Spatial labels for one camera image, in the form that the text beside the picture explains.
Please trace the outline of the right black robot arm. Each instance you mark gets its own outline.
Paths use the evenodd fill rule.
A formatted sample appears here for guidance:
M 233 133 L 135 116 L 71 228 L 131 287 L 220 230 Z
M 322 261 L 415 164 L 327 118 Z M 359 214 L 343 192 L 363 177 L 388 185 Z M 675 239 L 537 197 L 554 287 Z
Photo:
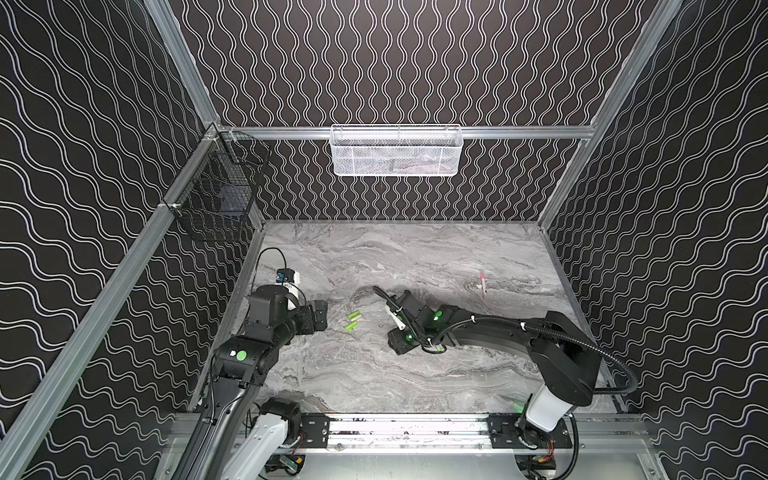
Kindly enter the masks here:
M 528 449 L 552 443 L 551 433 L 577 407 L 592 403 L 602 357 L 570 319 L 556 311 L 542 318 L 513 319 L 475 313 L 456 305 L 436 309 L 406 290 L 389 295 L 376 287 L 397 327 L 387 334 L 398 355 L 416 348 L 442 355 L 451 348 L 481 347 L 528 358 L 543 379 L 511 427 L 512 438 Z

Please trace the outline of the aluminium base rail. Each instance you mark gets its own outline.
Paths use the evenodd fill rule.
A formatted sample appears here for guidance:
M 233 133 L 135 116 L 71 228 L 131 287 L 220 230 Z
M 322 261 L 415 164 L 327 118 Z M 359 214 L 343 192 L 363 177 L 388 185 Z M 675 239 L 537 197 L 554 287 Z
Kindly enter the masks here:
M 296 453 L 339 454 L 556 454 L 573 450 L 493 449 L 487 417 L 490 414 L 324 414 L 331 419 L 328 445 Z M 565 419 L 572 441 L 573 429 Z M 644 423 L 637 415 L 587 414 L 576 416 L 579 451 L 586 454 L 641 454 L 653 451 Z

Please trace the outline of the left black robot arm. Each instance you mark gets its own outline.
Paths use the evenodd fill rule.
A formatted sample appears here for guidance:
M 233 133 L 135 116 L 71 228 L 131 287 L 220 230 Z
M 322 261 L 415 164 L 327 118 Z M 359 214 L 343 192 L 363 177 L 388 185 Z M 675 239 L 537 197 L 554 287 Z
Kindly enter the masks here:
M 213 354 L 203 411 L 173 473 L 175 479 L 222 477 L 241 423 L 277 364 L 280 349 L 328 325 L 327 301 L 308 301 L 281 285 L 259 286 L 247 300 L 239 333 Z

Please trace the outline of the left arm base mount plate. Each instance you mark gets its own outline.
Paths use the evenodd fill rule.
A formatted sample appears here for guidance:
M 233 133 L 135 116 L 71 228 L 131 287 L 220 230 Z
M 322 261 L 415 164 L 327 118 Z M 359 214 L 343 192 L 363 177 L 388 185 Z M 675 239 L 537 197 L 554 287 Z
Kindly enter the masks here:
M 288 420 L 284 446 L 299 449 L 322 449 L 328 445 L 331 419 L 322 413 L 302 413 Z

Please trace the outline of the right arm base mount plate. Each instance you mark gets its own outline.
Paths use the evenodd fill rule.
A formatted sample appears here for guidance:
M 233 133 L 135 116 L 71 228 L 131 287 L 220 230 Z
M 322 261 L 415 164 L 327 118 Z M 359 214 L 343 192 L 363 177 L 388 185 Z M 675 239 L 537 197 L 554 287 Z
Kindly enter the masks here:
M 490 414 L 486 423 L 493 449 L 569 449 L 573 446 L 564 418 L 551 432 L 533 426 L 522 413 Z

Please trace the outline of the white mesh wall basket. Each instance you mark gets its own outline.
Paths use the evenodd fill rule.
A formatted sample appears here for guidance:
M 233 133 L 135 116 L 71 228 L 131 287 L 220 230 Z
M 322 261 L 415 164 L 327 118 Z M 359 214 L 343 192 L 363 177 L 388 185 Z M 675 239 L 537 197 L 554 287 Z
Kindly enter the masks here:
M 464 138 L 457 125 L 335 124 L 329 145 L 334 173 L 346 177 L 451 177 Z

